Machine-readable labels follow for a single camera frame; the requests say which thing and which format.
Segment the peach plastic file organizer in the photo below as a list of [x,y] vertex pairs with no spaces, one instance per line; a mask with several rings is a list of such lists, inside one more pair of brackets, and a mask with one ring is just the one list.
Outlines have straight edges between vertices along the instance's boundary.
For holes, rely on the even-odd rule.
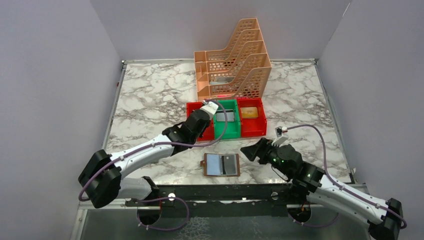
[[257,18],[241,19],[225,48],[194,52],[194,67],[199,102],[261,98],[272,64]]

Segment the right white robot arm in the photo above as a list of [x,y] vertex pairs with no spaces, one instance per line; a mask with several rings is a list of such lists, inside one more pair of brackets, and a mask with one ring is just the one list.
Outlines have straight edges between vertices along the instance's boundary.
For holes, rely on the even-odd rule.
[[240,151],[249,161],[270,164],[291,181],[284,198],[296,204],[319,204],[351,217],[365,226],[376,240],[398,239],[403,210],[397,199],[380,199],[336,180],[324,169],[303,161],[302,155],[290,144],[277,146],[272,140],[261,138]]

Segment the brown leather card holder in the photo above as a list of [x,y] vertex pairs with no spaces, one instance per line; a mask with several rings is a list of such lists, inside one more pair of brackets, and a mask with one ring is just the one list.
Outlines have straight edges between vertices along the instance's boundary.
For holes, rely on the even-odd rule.
[[[222,175],[222,155],[236,155],[237,156],[237,167],[238,175]],[[216,153],[205,153],[203,160],[200,161],[200,166],[203,168],[203,175],[206,177],[239,177],[241,174],[240,170],[240,157],[237,153],[227,154],[216,154]]]

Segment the red bin with gold card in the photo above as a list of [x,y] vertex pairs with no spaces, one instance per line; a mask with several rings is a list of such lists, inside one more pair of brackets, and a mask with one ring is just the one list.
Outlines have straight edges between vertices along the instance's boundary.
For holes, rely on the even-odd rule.
[[[261,98],[237,98],[236,99],[241,121],[241,138],[261,137],[267,134],[267,117]],[[257,107],[259,116],[254,119],[242,119],[240,108]]]

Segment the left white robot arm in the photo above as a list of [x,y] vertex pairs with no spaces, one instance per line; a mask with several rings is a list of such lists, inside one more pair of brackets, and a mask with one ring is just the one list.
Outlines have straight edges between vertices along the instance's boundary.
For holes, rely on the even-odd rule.
[[130,173],[157,160],[199,147],[196,141],[210,125],[217,109],[213,105],[196,109],[186,121],[168,127],[152,140],[128,150],[115,153],[106,153],[103,149],[96,151],[77,178],[82,186],[79,201],[91,201],[96,209],[102,208],[119,196],[122,179]]

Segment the grey card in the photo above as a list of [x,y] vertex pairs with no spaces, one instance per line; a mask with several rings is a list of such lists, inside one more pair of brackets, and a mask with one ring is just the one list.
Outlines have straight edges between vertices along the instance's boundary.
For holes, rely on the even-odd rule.
[[224,176],[238,175],[238,161],[236,154],[226,154],[221,156],[221,174]]

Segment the red bin with black card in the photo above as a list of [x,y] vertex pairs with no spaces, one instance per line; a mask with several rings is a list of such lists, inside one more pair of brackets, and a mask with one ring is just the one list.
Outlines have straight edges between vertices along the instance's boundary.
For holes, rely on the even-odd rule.
[[[203,106],[202,102],[187,102],[186,103],[186,117],[188,118],[189,115],[194,112],[195,110],[200,109]],[[209,126],[205,129],[203,134],[197,138],[197,143],[199,142],[206,142],[206,141],[212,141],[215,139],[215,129],[214,129],[214,120],[212,119],[210,121]]]

